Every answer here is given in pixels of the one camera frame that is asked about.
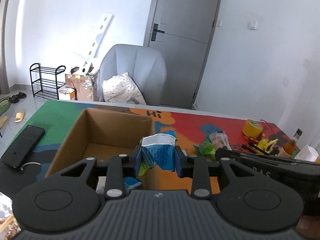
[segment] chair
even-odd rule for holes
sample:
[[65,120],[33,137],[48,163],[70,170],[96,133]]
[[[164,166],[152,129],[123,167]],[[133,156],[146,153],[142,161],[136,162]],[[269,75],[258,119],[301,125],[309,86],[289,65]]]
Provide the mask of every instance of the chair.
[[125,44],[113,46],[101,63],[98,101],[104,102],[103,81],[126,72],[139,87],[147,105],[159,106],[167,77],[163,56],[155,49]]

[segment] white polka dot cushion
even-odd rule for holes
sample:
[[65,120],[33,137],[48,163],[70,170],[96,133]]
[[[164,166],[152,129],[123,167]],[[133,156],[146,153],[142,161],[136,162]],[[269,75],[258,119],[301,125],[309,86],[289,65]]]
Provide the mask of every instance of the white polka dot cushion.
[[145,105],[146,102],[128,72],[104,80],[102,84],[104,101]]

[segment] black metal rack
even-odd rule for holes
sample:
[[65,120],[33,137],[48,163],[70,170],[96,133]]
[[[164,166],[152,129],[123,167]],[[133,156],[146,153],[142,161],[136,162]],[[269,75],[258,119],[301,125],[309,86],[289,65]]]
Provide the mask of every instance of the black metal rack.
[[[30,67],[30,79],[32,86],[33,97],[41,97],[48,100],[59,99],[58,89],[65,85],[65,82],[57,80],[59,74],[64,73],[66,66],[59,66],[57,68],[41,67],[40,63],[34,63]],[[39,78],[32,80],[32,72],[39,73]],[[54,80],[42,78],[42,74],[51,74],[55,76]],[[40,86],[41,89],[35,92],[34,85]]]

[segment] door handle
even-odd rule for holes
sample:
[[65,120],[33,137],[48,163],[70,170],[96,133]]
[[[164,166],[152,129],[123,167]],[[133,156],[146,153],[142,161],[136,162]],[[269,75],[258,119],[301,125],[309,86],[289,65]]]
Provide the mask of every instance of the door handle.
[[157,32],[158,32],[158,33],[164,33],[164,31],[158,30],[158,24],[155,23],[155,24],[153,25],[151,41],[156,41]]

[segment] adhesive tape on box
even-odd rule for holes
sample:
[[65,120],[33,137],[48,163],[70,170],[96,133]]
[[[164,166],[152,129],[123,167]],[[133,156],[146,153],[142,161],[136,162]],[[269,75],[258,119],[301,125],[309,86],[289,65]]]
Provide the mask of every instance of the adhesive tape on box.
[[262,126],[256,121],[248,119],[242,129],[242,132],[245,136],[256,139],[262,132]]

